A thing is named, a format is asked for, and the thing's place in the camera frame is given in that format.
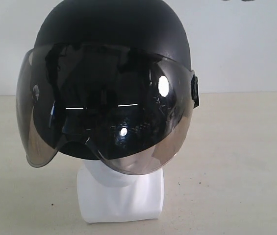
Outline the black helmet with visor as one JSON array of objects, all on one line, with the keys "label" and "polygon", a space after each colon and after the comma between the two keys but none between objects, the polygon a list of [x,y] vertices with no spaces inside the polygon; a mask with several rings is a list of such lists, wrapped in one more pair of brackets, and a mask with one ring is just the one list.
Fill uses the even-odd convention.
[{"label": "black helmet with visor", "polygon": [[162,0],[64,0],[21,65],[18,129],[30,166],[57,153],[145,175],[181,149],[198,78],[185,29]]}]

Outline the white mannequin head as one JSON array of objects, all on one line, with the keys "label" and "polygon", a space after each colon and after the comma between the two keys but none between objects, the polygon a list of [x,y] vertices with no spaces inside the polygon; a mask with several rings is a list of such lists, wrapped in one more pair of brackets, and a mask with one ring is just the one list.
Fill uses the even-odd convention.
[{"label": "white mannequin head", "polygon": [[77,197],[87,223],[158,219],[164,204],[164,173],[127,175],[101,161],[84,160],[77,173]]}]

